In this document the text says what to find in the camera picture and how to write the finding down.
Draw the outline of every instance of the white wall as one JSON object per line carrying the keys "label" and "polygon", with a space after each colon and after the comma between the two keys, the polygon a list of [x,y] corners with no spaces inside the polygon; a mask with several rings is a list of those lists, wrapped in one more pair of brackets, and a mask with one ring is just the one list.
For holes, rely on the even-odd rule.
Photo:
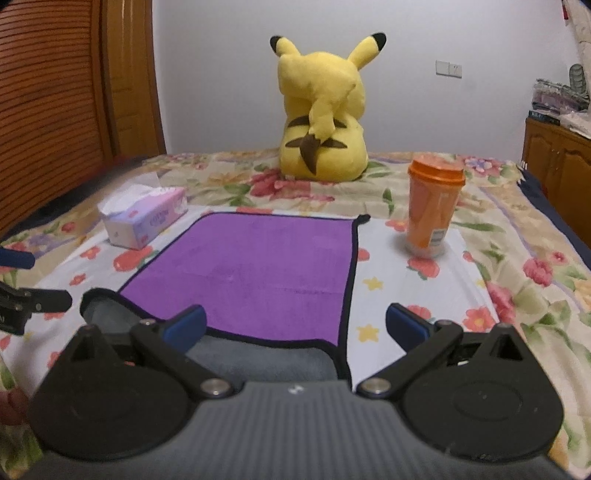
{"label": "white wall", "polygon": [[[362,70],[370,151],[519,159],[532,84],[568,83],[579,61],[558,0],[154,0],[168,152],[278,145],[272,35],[347,56],[377,31],[388,42]],[[436,76],[435,60],[461,64],[463,78]]]}

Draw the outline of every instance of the silver screw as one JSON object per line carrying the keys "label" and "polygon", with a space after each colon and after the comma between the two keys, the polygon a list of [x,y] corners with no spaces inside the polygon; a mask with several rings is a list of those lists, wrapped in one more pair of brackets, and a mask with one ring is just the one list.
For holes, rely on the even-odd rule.
{"label": "silver screw", "polygon": [[385,378],[372,377],[361,382],[361,389],[372,395],[381,395],[392,388],[392,384]]}
{"label": "silver screw", "polygon": [[306,389],[301,385],[292,385],[290,388],[287,389],[287,391],[292,395],[299,395],[300,393],[305,392]]}
{"label": "silver screw", "polygon": [[200,388],[207,395],[212,397],[220,397],[221,395],[228,393],[232,386],[221,378],[209,378],[208,380],[201,383]]}

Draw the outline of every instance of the tissue box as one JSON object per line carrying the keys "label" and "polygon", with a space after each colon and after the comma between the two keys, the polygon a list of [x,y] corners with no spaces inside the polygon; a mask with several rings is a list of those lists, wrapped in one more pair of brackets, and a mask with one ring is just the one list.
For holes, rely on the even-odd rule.
{"label": "tissue box", "polygon": [[103,215],[113,245],[142,249],[187,211],[185,189],[156,188],[127,210]]}

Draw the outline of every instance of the pikachu plush toy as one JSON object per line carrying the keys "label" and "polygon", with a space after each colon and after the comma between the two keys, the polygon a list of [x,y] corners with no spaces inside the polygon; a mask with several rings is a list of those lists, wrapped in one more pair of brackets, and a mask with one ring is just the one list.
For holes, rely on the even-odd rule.
{"label": "pikachu plush toy", "polygon": [[375,33],[343,59],[323,51],[301,55],[287,38],[271,39],[287,114],[280,149],[283,175],[339,182],[363,173],[368,154],[358,121],[365,110],[359,71],[385,43],[386,35]]}

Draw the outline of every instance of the purple towel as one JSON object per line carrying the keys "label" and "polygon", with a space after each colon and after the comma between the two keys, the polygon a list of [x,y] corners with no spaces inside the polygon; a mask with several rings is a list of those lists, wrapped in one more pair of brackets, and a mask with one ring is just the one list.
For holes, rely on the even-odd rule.
{"label": "purple towel", "polygon": [[337,346],[349,315],[356,228],[348,219],[212,213],[120,293],[160,319],[201,304],[208,327],[223,332]]}

